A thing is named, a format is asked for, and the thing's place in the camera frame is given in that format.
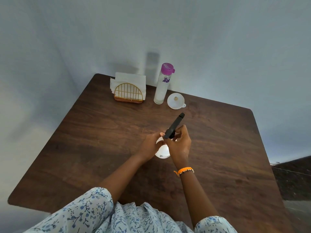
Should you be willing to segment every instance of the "dark floor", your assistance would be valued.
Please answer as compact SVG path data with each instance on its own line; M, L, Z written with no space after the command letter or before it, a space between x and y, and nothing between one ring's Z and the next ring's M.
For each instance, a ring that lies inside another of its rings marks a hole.
M272 167L296 233L311 232L311 156Z

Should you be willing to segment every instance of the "clear plastic bottle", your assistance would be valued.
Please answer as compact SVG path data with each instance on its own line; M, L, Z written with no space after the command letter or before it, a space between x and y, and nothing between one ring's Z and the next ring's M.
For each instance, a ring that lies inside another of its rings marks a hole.
M156 104L160 105L163 103L167 88L169 87L169 80L173 73L175 73L173 65L171 65L170 63L162 64L158 84L155 90L155 97L153 99Z

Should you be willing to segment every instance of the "wooden table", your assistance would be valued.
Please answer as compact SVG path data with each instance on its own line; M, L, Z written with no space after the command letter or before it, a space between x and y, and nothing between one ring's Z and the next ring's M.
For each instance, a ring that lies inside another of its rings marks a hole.
M250 109L183 94L187 106L117 102L110 78L96 74L10 195L8 202L54 212L97 186L132 154L146 134L167 129L185 113L189 163L215 207L239 233L292 232ZM170 158L152 158L136 173L120 203L148 202L191 226Z

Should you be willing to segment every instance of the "orange bracelet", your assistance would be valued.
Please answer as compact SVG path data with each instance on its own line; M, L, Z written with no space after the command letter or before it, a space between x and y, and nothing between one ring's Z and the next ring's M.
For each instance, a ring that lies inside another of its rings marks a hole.
M182 173L187 172L187 171L194 172L193 168L185 167L185 168L179 169L178 172L174 171L174 173L176 173L177 176L180 176Z

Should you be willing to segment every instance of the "forearm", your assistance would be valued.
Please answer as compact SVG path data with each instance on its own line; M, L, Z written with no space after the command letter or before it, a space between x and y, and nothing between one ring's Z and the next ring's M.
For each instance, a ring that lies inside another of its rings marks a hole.
M208 216L219 216L218 211L209 200L193 172L184 172L180 175L180 179L183 184L193 228L200 220Z
M110 192L114 204L118 201L126 186L142 164L143 161L140 157L136 155L131 156L116 171L100 183L100 187L104 187Z

